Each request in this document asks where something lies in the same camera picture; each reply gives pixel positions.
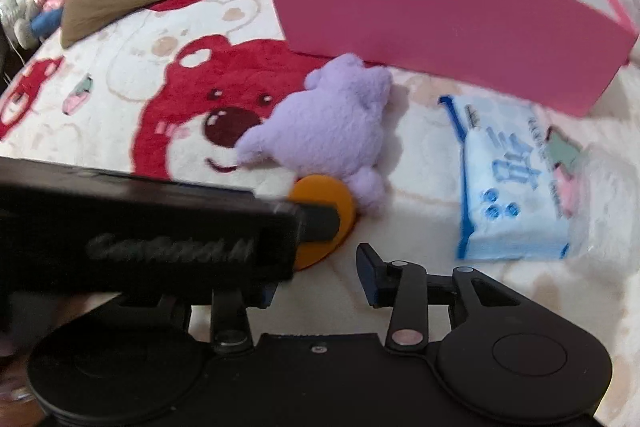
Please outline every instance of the wet wipes package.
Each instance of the wet wipes package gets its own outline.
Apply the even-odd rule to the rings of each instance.
[[[569,223],[530,104],[443,96],[462,143],[460,259],[562,259]]]

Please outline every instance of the black robotic gripper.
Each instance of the black robotic gripper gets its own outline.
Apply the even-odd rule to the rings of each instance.
[[[42,425],[599,425],[611,363],[592,335],[469,267],[428,275],[366,243],[356,263],[369,304],[393,308],[384,346],[375,334],[254,346],[246,307],[267,307],[273,285],[214,290],[210,344],[186,333],[179,300],[120,296],[33,351]],[[428,304],[449,307],[440,342]]]

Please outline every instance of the pink box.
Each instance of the pink box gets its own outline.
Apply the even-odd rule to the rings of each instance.
[[[618,0],[273,0],[297,52],[449,76],[575,116],[628,61]]]

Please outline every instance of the orange round object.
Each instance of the orange round object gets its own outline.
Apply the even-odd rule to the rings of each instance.
[[[289,193],[294,203],[324,203],[338,210],[340,227],[332,241],[302,243],[296,253],[296,270],[305,269],[332,253],[347,237],[356,220],[356,207],[347,185],[330,176],[312,174],[299,180]]]

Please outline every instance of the bedsheet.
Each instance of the bedsheet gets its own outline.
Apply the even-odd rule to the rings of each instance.
[[[622,1],[640,23],[640,0]],[[248,44],[254,39],[269,39],[268,49]],[[251,89],[246,96],[236,92],[234,100],[244,104],[240,114],[248,122],[268,118],[271,103],[286,95],[270,90],[268,72],[284,68],[298,78],[316,66],[298,63],[273,44],[281,39],[271,0],[171,0],[140,10],[66,51],[55,34],[0,98],[0,154],[282,196],[294,181],[292,172],[272,164],[252,171],[234,168],[233,133],[221,138],[214,129],[238,109],[222,100],[236,89],[238,77],[218,83],[218,67],[226,74],[230,63],[199,69],[218,57],[236,57],[236,51],[243,64],[255,62],[255,67],[244,66],[249,72],[240,80]],[[354,267],[359,242],[370,242],[388,261],[414,261],[430,273],[449,274],[458,264],[460,150],[437,99],[495,94],[428,74],[396,68],[392,73],[387,136],[378,164],[388,180],[386,212],[360,219],[336,253],[281,285],[270,309],[250,311],[256,336],[265,331],[382,335],[390,313],[369,308],[360,290]],[[194,82],[199,82],[197,89]],[[572,140],[583,146],[596,142],[640,168],[637,67],[622,68],[586,118],[536,110]],[[597,266],[580,260],[475,266],[596,335],[614,362],[612,384],[596,417],[610,427],[640,424],[638,273],[604,280]],[[433,339],[449,330],[446,311],[430,310],[430,319]],[[206,309],[194,311],[194,336],[208,336],[207,321]]]

